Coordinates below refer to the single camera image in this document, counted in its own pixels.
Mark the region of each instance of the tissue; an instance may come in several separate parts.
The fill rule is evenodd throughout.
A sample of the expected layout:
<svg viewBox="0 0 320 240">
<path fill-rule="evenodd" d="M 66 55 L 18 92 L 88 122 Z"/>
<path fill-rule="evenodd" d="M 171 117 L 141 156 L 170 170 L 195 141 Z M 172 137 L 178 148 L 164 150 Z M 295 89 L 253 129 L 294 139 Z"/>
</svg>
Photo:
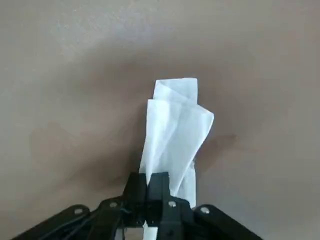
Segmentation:
<svg viewBox="0 0 320 240">
<path fill-rule="evenodd" d="M 146 136 L 140 163 L 149 183 L 152 173 L 169 172 L 170 194 L 196 205 L 194 159 L 207 137 L 214 114 L 197 104 L 196 78 L 155 82 L 148 100 Z M 145 226 L 143 239 L 155 240 L 157 228 Z"/>
</svg>

